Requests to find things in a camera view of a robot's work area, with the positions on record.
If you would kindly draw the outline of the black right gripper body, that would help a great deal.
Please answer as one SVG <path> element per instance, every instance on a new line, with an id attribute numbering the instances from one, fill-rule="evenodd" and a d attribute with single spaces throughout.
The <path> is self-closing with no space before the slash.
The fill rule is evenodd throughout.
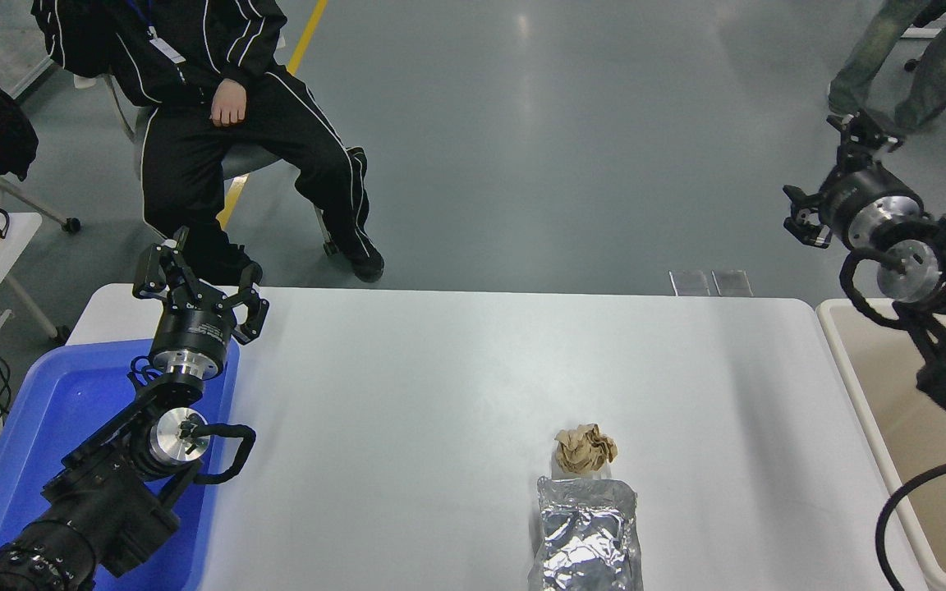
<path id="1" fill-rule="evenodd" d="M 837 235 L 871 235 L 909 216 L 909 188 L 882 166 L 848 173 L 822 195 L 820 221 Z"/>

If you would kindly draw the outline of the person's left hand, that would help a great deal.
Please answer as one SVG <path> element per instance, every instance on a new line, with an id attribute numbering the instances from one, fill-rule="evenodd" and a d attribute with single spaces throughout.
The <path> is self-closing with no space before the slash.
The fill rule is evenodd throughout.
<path id="1" fill-rule="evenodd" d="M 246 120 L 247 105 L 246 87 L 232 79 L 224 79 L 215 90 L 209 120 L 218 128 L 239 125 Z"/>

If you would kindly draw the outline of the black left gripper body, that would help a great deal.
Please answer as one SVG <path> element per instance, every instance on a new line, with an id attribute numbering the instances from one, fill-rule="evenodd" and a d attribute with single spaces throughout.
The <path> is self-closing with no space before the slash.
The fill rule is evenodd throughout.
<path id="1" fill-rule="evenodd" d="M 153 339 L 153 360 L 166 362 L 178 351 L 189 351 L 213 362 L 224 362 L 236 325 L 232 311 L 219 314 L 214 308 L 203 310 L 164 304 Z"/>

